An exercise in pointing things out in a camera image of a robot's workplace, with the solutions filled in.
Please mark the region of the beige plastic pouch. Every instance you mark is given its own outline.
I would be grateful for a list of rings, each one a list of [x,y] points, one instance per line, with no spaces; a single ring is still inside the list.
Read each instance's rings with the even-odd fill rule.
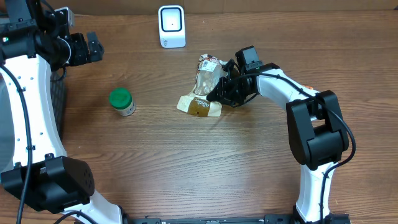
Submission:
[[[216,87],[221,77],[227,72],[222,69],[226,62],[203,54],[198,60],[197,75],[192,91],[180,97],[177,109],[184,113],[199,117],[219,117],[222,105],[217,101],[209,101],[206,97]]]

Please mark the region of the green lid jar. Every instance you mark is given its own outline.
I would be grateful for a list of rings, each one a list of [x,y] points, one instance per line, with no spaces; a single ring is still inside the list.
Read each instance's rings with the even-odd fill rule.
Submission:
[[[116,88],[109,94],[111,106],[119,112],[121,116],[132,115],[136,110],[136,104],[129,90]]]

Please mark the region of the orange tissue pack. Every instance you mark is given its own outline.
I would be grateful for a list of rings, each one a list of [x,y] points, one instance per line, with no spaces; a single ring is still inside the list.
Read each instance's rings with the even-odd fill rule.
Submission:
[[[303,87],[304,87],[305,91],[313,91],[314,90],[313,87],[311,87],[311,86],[303,85]]]

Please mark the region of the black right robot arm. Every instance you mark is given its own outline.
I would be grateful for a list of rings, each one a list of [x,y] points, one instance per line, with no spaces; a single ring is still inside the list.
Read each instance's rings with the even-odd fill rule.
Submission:
[[[207,94],[207,101],[242,106],[256,96],[279,105],[287,116],[289,146],[300,164],[300,192],[293,213],[266,215],[266,223],[350,223],[348,215],[330,212],[328,201],[334,170],[342,153],[354,146],[336,95],[319,92],[289,78],[274,63],[264,64],[253,46],[221,63],[224,73]]]

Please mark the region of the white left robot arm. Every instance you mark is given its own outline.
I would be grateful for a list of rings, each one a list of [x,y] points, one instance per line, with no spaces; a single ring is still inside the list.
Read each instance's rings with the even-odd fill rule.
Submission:
[[[6,1],[6,10],[1,75],[11,106],[14,155],[11,169],[1,173],[3,188],[19,199],[20,207],[82,223],[127,223],[121,207],[96,191],[89,165],[67,156],[52,104],[52,74],[100,61],[103,46],[93,32],[69,32],[74,16],[67,7]]]

